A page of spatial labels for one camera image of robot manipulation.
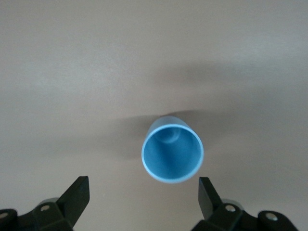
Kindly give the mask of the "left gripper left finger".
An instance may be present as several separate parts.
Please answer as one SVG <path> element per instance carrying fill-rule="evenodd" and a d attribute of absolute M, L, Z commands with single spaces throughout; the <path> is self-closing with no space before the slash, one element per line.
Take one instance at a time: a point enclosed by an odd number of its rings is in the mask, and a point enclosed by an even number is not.
<path fill-rule="evenodd" d="M 90 201 L 89 177 L 80 176 L 56 199 L 17 218 L 19 231 L 72 231 Z"/>

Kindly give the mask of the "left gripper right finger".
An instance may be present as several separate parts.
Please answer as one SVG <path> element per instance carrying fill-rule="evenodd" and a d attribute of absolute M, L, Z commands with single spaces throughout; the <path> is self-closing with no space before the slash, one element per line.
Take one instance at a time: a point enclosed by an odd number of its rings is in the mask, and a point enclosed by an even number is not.
<path fill-rule="evenodd" d="M 204 219 L 193 231 L 257 231 L 257 218 L 236 203 L 223 202 L 208 177 L 200 177 L 198 202 Z"/>

